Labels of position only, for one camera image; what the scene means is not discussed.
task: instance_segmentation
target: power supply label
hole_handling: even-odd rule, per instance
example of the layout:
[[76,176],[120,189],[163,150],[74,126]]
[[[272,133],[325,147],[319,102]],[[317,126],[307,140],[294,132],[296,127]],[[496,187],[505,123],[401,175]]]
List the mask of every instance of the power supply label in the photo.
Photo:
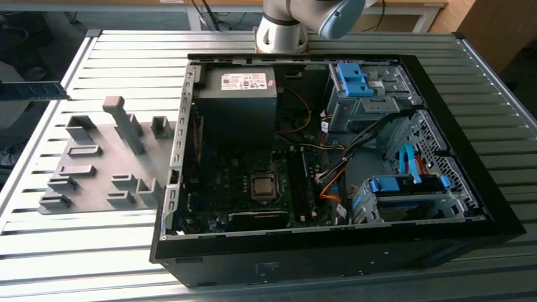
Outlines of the power supply label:
[[268,89],[266,74],[224,74],[222,76],[222,90]]

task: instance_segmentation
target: wooden furniture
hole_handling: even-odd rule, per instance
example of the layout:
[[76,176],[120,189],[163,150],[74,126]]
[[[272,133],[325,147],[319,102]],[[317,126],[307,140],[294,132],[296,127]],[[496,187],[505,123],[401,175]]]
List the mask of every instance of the wooden furniture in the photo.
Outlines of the wooden furniture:
[[449,0],[432,32],[461,32],[487,63],[501,73],[537,36],[536,0]]

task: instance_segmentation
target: barcode sticker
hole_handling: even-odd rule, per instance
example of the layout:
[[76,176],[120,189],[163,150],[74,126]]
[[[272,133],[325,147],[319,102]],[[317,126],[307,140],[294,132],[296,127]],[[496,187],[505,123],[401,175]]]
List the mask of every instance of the barcode sticker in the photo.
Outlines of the barcode sticker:
[[328,126],[329,126],[329,123],[327,121],[323,121],[321,122],[321,131],[324,133],[328,133]]
[[222,76],[222,90],[267,89],[266,74],[224,74]]
[[341,217],[347,218],[347,210],[344,206],[341,206],[341,203],[337,205],[337,213],[341,215]]

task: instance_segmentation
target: black cable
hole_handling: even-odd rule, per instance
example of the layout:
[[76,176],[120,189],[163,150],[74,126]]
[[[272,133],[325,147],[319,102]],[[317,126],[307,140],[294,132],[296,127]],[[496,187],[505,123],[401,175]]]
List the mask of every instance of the black cable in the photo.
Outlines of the black cable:
[[345,225],[348,223],[348,219],[351,216],[351,200],[348,199],[348,194],[347,194],[347,177],[345,177],[345,172],[341,173],[341,176],[337,179],[337,188],[339,188],[339,195],[341,198],[341,206],[347,210],[347,217],[344,217],[343,223],[339,223],[339,225]]
[[380,23],[383,23],[383,20],[384,20],[385,12],[387,12],[387,2],[383,0],[383,13],[380,14],[379,23],[377,23],[377,25],[372,26],[372,27],[368,28],[367,30],[363,30],[361,32],[364,32],[364,31],[371,31],[372,29],[375,29],[375,31],[379,30]]
[[234,28],[235,28],[235,29],[238,29],[238,26],[239,26],[239,25],[243,23],[243,20],[244,20],[246,14],[247,14],[247,13],[244,13],[244,14],[243,14],[242,19],[239,20],[238,24],[234,26]]
[[215,16],[215,13],[214,13],[212,10],[211,10],[211,6],[210,6],[207,0],[202,0],[202,1],[203,1],[203,5],[206,5],[206,9],[207,9],[208,14],[210,14],[212,26],[215,27],[215,30],[216,30],[216,31],[220,31],[219,20],[218,20],[218,18],[216,18],[216,16]]
[[203,24],[210,28],[210,30],[211,30],[211,27],[210,27],[210,25],[208,25],[208,22],[206,21],[206,17],[204,17],[204,15],[203,15],[203,13],[202,13],[202,10],[200,10],[199,5],[196,4],[196,1],[195,1],[195,0],[192,0],[192,5],[194,5],[194,8],[196,8],[196,11],[199,12],[200,19],[202,19],[202,23],[203,23]]
[[344,151],[344,154],[341,156],[341,160],[321,174],[319,177],[319,180],[324,180],[332,173],[339,171],[343,166],[348,163],[348,161],[352,159],[355,156],[355,151],[365,145],[368,142],[371,142],[376,137],[380,132],[380,130],[384,128],[384,126],[388,125],[395,119],[405,117],[405,116],[412,116],[416,113],[416,110],[420,108],[412,108],[412,109],[405,109],[401,110],[397,113],[392,113],[387,116],[384,116],[380,120],[377,120],[373,124],[371,124],[355,137],[352,142],[348,144],[347,149]]

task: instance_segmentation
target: blue plastic clip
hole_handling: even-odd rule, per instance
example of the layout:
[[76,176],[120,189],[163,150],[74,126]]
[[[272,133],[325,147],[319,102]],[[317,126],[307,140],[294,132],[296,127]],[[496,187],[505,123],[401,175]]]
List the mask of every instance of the blue plastic clip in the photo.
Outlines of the blue plastic clip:
[[401,150],[400,150],[400,173],[401,174],[407,174],[405,155],[408,156],[408,159],[409,159],[409,174],[413,177],[415,183],[420,184],[421,177],[420,177],[420,172],[419,172],[419,165],[417,165],[416,159],[413,157],[415,156],[413,147],[408,143],[404,143],[401,145]]
[[369,186],[372,192],[379,192],[379,185],[376,180],[369,181]]
[[359,63],[339,63],[337,69],[347,96],[375,96],[375,90],[369,88],[367,74],[361,71]]
[[443,182],[444,188],[445,188],[447,190],[449,190],[449,189],[452,188],[452,181],[451,181],[451,178],[449,178],[447,175],[443,175],[443,176],[440,177],[440,181]]
[[355,199],[355,202],[352,203],[352,210],[353,210],[353,211],[356,210],[356,208],[357,208],[357,206],[359,206],[359,204],[360,204],[360,201],[361,201],[361,196],[359,196],[359,197]]
[[397,179],[395,177],[379,177],[376,181],[380,186],[381,192],[399,192],[400,185],[397,183]]

